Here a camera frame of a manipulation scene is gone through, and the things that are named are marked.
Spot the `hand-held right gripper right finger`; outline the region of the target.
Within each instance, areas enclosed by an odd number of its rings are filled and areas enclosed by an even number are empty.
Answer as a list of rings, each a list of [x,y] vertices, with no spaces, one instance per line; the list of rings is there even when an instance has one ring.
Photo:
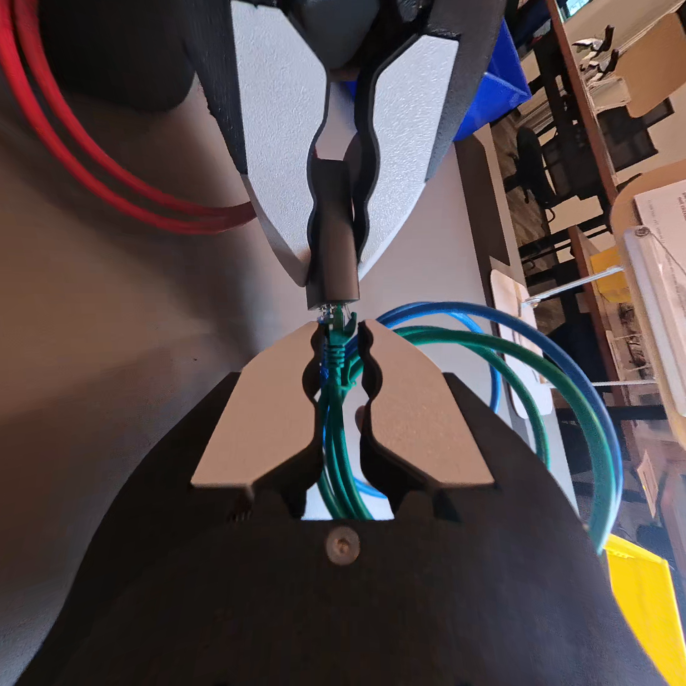
[[[362,422],[364,476],[398,515],[409,493],[433,502],[463,489],[492,489],[494,477],[440,368],[374,320],[358,329],[368,395]]]

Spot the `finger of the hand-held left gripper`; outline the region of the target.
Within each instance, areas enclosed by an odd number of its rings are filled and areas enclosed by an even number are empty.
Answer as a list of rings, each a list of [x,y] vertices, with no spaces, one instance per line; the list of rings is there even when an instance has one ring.
[[[310,166],[328,114],[327,70],[281,9],[232,1],[230,18],[247,168],[242,179],[273,253],[304,287],[315,209]]]
[[[457,39],[415,36],[360,75],[355,102],[360,162],[353,184],[360,279],[423,193],[458,50]]]

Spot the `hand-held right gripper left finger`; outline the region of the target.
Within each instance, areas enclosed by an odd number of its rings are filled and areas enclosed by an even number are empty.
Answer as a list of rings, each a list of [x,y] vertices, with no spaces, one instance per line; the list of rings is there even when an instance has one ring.
[[[292,517],[304,515],[324,466],[315,401],[321,351],[322,327],[311,321],[245,365],[195,468],[194,489],[249,503],[273,492]]]

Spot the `black ethernet adapter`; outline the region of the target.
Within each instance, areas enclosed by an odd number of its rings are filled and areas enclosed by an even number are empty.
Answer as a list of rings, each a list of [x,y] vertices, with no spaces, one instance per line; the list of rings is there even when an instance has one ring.
[[[310,266],[305,285],[310,311],[359,300],[353,201],[347,164],[314,159],[314,216]]]

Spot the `yellow plastic bin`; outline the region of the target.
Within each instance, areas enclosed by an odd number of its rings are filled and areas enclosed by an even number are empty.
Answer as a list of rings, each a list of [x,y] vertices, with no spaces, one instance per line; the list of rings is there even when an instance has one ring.
[[[684,685],[685,635],[668,562],[615,535],[609,535],[605,553],[627,623],[667,684]]]

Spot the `blue plastic bin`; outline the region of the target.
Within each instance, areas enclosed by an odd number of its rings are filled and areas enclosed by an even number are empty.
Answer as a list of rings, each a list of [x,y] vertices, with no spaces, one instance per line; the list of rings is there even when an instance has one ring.
[[[491,61],[454,141],[462,141],[486,124],[496,122],[531,97],[519,54],[503,20]]]

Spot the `brown wooden desk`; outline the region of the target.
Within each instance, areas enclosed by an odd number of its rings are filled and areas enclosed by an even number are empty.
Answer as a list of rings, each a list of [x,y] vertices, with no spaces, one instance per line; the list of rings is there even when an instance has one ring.
[[[532,164],[536,169],[534,193],[545,209],[574,196],[597,198],[606,216],[618,196],[615,168],[558,4],[546,1],[545,6],[551,28],[536,41],[533,52],[539,70],[536,83],[545,91],[555,135],[544,145],[532,145],[538,153]]]

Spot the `black office chair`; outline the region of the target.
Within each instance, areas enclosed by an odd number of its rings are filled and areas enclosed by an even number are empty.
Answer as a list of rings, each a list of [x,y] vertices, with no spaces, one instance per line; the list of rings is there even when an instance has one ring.
[[[533,130],[522,126],[517,131],[516,144],[516,154],[510,155],[515,172],[503,179],[504,191],[510,193],[519,187],[524,193],[525,203],[528,203],[532,196],[541,210],[551,213],[551,216],[546,218],[551,222],[556,218],[553,209],[560,204],[560,200],[548,180],[538,136]]]

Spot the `white printed paper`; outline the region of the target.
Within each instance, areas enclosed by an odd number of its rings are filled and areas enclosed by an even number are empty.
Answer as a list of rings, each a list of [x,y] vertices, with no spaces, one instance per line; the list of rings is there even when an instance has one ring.
[[[642,225],[648,227],[679,261],[685,262],[685,180],[634,198]]]

